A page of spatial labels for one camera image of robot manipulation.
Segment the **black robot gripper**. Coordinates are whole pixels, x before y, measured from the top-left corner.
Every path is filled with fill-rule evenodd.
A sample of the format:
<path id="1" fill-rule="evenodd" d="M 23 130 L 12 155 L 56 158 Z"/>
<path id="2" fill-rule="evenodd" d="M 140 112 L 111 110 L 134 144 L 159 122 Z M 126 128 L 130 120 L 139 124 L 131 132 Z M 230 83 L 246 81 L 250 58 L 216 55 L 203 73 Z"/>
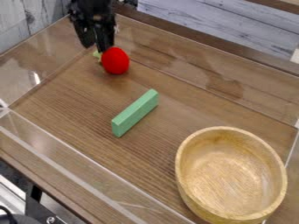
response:
<path id="1" fill-rule="evenodd" d="M 96 40 L 98 50 L 103 53 L 115 44 L 112 0 L 70 0 L 67 9 L 82 45 L 90 48 Z"/>

